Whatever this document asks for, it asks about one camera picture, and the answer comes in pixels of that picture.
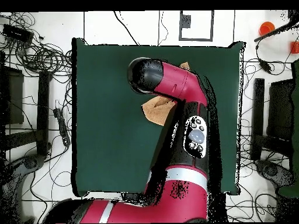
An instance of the black end effector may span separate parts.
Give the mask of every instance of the black end effector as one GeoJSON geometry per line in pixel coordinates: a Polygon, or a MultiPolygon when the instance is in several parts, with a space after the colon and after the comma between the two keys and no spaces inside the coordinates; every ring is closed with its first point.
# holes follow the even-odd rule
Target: black end effector
{"type": "Polygon", "coordinates": [[[128,66],[127,77],[133,91],[153,93],[163,78],[163,65],[159,60],[136,58],[128,66]]]}
{"type": "Polygon", "coordinates": [[[67,130],[67,126],[65,124],[65,120],[64,120],[62,111],[61,111],[61,109],[56,108],[53,110],[53,113],[54,113],[54,117],[57,118],[57,120],[58,120],[59,132],[62,137],[63,145],[65,147],[69,147],[71,144],[71,140],[69,139],[69,136],[68,136],[68,130],[67,130]]]}
{"type": "Polygon", "coordinates": [[[289,186],[294,183],[292,173],[284,167],[268,160],[257,160],[256,170],[260,176],[270,180],[275,189],[282,186],[289,186]]]}

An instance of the cable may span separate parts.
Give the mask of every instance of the cable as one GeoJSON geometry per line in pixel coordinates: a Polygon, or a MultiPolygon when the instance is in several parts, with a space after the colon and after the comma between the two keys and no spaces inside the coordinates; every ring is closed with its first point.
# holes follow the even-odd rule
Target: cable
{"type": "Polygon", "coordinates": [[[69,186],[70,184],[72,184],[71,182],[67,185],[58,185],[55,181],[58,178],[59,175],[63,174],[63,173],[69,173],[69,175],[71,175],[71,173],[69,171],[62,171],[60,173],[57,174],[57,176],[55,177],[55,179],[53,180],[53,184],[52,184],[52,189],[51,189],[51,200],[52,200],[52,206],[53,206],[53,187],[54,185],[57,185],[59,187],[66,187],[69,186]]]}
{"type": "Polygon", "coordinates": [[[159,46],[159,41],[160,41],[160,10],[159,10],[159,16],[158,16],[158,42],[157,42],[157,46],[159,46]]]}
{"type": "Polygon", "coordinates": [[[294,43],[294,45],[293,45],[293,47],[292,47],[290,53],[288,54],[288,56],[287,56],[285,62],[281,62],[281,61],[267,62],[267,61],[265,61],[265,60],[260,59],[260,58],[259,58],[259,55],[258,55],[259,43],[260,43],[262,40],[260,40],[260,41],[258,42],[258,44],[256,45],[256,48],[255,48],[255,51],[256,51],[256,57],[257,57],[258,60],[259,60],[260,66],[263,68],[264,71],[268,72],[268,73],[271,74],[271,75],[280,75],[280,74],[282,74],[282,73],[284,72],[285,68],[286,68],[286,62],[287,62],[289,56],[291,55],[291,51],[292,51],[292,49],[293,49],[295,43],[294,43]],[[283,70],[282,70],[280,73],[278,73],[278,74],[273,74],[273,73],[272,73],[272,71],[275,70],[275,66],[274,66],[274,64],[272,64],[272,65],[273,65],[273,69],[271,69],[270,64],[271,64],[271,63],[274,63],[274,62],[275,62],[275,63],[281,63],[281,64],[283,64],[283,70]]]}
{"type": "Polygon", "coordinates": [[[126,25],[125,25],[125,24],[124,24],[124,23],[117,17],[115,11],[113,11],[113,13],[114,13],[116,19],[117,19],[117,20],[124,26],[124,28],[127,30],[128,34],[129,34],[129,35],[131,36],[131,38],[134,40],[135,44],[136,44],[136,45],[139,45],[139,44],[135,41],[135,39],[133,38],[133,36],[131,35],[131,33],[130,33],[130,31],[128,30],[128,28],[126,27],[126,25]]]}
{"type": "Polygon", "coordinates": [[[271,195],[271,194],[269,194],[269,193],[261,193],[261,194],[259,194],[259,195],[255,198],[255,211],[256,211],[256,214],[257,214],[257,216],[258,216],[260,222],[263,222],[263,221],[262,221],[262,219],[260,218],[259,214],[264,215],[265,212],[269,213],[269,214],[270,214],[271,216],[273,216],[274,218],[276,217],[276,211],[274,211],[274,207],[272,207],[272,206],[269,205],[269,204],[267,205],[267,208],[268,208],[269,211],[266,211],[266,210],[263,209],[263,208],[262,208],[263,213],[261,213],[261,212],[258,211],[258,208],[257,208],[257,200],[258,200],[259,197],[261,197],[261,196],[263,196],[263,195],[270,196],[270,197],[274,198],[275,200],[277,200],[276,197],[274,197],[273,195],[271,195]]]}
{"type": "Polygon", "coordinates": [[[45,200],[43,200],[43,199],[41,199],[40,197],[38,197],[38,196],[32,191],[32,187],[33,187],[32,184],[33,184],[34,180],[35,180],[35,171],[33,172],[33,180],[32,180],[31,185],[30,185],[30,192],[32,193],[33,196],[35,196],[38,200],[41,200],[42,202],[44,202],[45,205],[46,205],[46,208],[44,209],[44,212],[40,215],[39,219],[37,220],[37,224],[39,224],[41,217],[44,215],[44,213],[46,212],[46,210],[47,210],[47,208],[48,208],[48,204],[45,202],[45,200]]]}
{"type": "Polygon", "coordinates": [[[163,20],[163,15],[164,15],[164,11],[162,12],[162,17],[161,17],[161,24],[163,25],[163,27],[166,29],[167,31],[167,35],[165,36],[165,39],[161,40],[161,42],[158,44],[158,46],[160,46],[160,44],[165,41],[167,39],[167,36],[168,36],[168,29],[164,26],[162,20],[163,20]]]}

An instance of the cable bundle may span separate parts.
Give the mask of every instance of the cable bundle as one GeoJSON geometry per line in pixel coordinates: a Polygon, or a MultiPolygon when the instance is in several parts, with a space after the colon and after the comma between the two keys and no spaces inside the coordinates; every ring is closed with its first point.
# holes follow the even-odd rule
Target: cable bundle
{"type": "MultiPolygon", "coordinates": [[[[24,42],[21,42],[19,40],[15,40],[11,37],[4,37],[4,42],[0,42],[0,51],[8,51],[6,52],[7,57],[5,58],[5,62],[9,63],[9,66],[11,64],[14,64],[17,69],[19,69],[19,67],[23,67],[24,70],[26,71],[26,73],[28,75],[25,75],[25,77],[32,77],[32,78],[38,78],[38,75],[32,75],[32,74],[37,74],[40,71],[49,71],[52,73],[53,75],[53,79],[56,80],[59,83],[65,84],[65,96],[64,96],[64,101],[61,104],[59,102],[59,100],[56,100],[55,102],[58,102],[58,105],[61,106],[61,111],[63,113],[64,110],[67,110],[68,114],[72,114],[70,109],[71,109],[71,105],[72,105],[72,95],[71,95],[71,51],[66,52],[66,54],[63,53],[62,49],[60,49],[58,46],[54,45],[54,44],[43,44],[42,41],[44,40],[44,37],[42,37],[37,31],[35,31],[34,29],[32,29],[32,26],[35,24],[35,18],[33,17],[32,14],[30,13],[13,13],[12,16],[10,17],[4,17],[4,16],[0,16],[0,18],[6,18],[9,20],[9,23],[11,26],[15,26],[21,29],[25,29],[27,31],[30,31],[34,34],[33,36],[33,42],[31,44],[27,44],[24,42]],[[15,56],[18,63],[13,63],[11,61],[11,56],[15,56]],[[57,77],[67,77],[67,80],[65,81],[61,81],[58,80],[57,77]]],[[[23,103],[23,104],[30,104],[30,105],[34,105],[34,106],[38,106],[33,97],[32,96],[28,96],[32,98],[33,104],[30,103],[23,103]]],[[[17,107],[14,103],[13,103],[14,99],[11,99],[10,104],[12,104],[13,106],[17,107]]],[[[22,111],[23,114],[26,116],[27,121],[31,127],[31,130],[35,132],[35,130],[33,129],[29,118],[27,117],[26,113],[24,111],[22,111]]],[[[71,135],[71,117],[68,119],[66,126],[67,126],[67,130],[69,132],[69,134],[71,135]]],[[[52,148],[53,148],[53,142],[54,140],[60,137],[60,135],[57,135],[53,140],[52,140],[52,148]]],[[[33,180],[32,183],[30,185],[30,188],[23,193],[23,195],[25,195],[28,191],[31,191],[31,193],[38,199],[38,200],[25,200],[23,199],[22,201],[37,201],[37,202],[43,202],[46,205],[46,208],[44,210],[44,212],[42,213],[42,215],[39,217],[37,223],[40,222],[41,217],[44,215],[44,213],[46,212],[48,205],[47,202],[51,202],[52,205],[55,202],[58,201],[53,201],[53,187],[54,185],[57,185],[59,187],[66,187],[69,186],[71,183],[67,184],[67,185],[59,185],[57,184],[56,179],[58,178],[59,175],[61,175],[62,173],[69,173],[68,171],[63,171],[61,173],[59,173],[56,178],[53,179],[52,175],[51,175],[51,170],[53,169],[53,167],[57,164],[57,162],[60,160],[61,156],[68,150],[68,147],[64,149],[64,151],[62,151],[59,155],[56,155],[54,157],[52,157],[50,155],[50,158],[45,160],[45,163],[49,162],[49,171],[42,177],[44,178],[48,173],[50,174],[51,180],[53,181],[53,185],[51,188],[51,201],[45,201],[43,199],[41,199],[40,197],[38,197],[32,190],[32,188],[42,179],[40,179],[39,181],[34,183],[34,179],[35,179],[35,172],[34,172],[34,176],[33,176],[33,180]],[[51,160],[55,159],[58,157],[58,160],[55,162],[55,164],[53,166],[51,166],[51,160]]]]}

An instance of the circular button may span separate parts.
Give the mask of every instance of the circular button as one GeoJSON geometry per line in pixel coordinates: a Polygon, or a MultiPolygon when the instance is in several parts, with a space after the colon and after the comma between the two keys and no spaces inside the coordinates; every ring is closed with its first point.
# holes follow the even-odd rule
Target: circular button
{"type": "Polygon", "coordinates": [[[199,129],[193,129],[189,133],[189,138],[197,144],[202,144],[204,142],[204,134],[199,129]]]}
{"type": "Polygon", "coordinates": [[[202,152],[202,151],[203,151],[203,147],[202,147],[201,145],[199,145],[199,146],[197,147],[197,149],[199,150],[199,152],[202,152]]]}
{"type": "Polygon", "coordinates": [[[194,149],[194,148],[195,148],[195,144],[194,144],[193,142],[191,142],[191,143],[189,144],[189,148],[190,148],[190,149],[194,149]]]}

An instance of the control button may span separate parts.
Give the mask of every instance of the control button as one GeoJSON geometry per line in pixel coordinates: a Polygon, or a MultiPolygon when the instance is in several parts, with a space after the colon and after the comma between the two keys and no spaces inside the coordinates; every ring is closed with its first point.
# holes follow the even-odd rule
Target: control button
{"type": "Polygon", "coordinates": [[[278,169],[276,166],[266,166],[265,167],[265,173],[268,174],[269,176],[273,177],[278,173],[278,169]]]}
{"type": "Polygon", "coordinates": [[[189,134],[189,138],[197,144],[202,144],[204,142],[204,134],[199,129],[193,129],[189,134]]]}
{"type": "Polygon", "coordinates": [[[201,147],[201,145],[199,145],[199,146],[197,147],[197,149],[199,150],[199,152],[202,152],[202,151],[203,151],[203,147],[201,147]]]}
{"type": "Polygon", "coordinates": [[[194,144],[193,142],[191,142],[191,143],[189,144],[189,148],[190,148],[190,149],[194,149],[194,148],[195,148],[195,144],[194,144]]]}

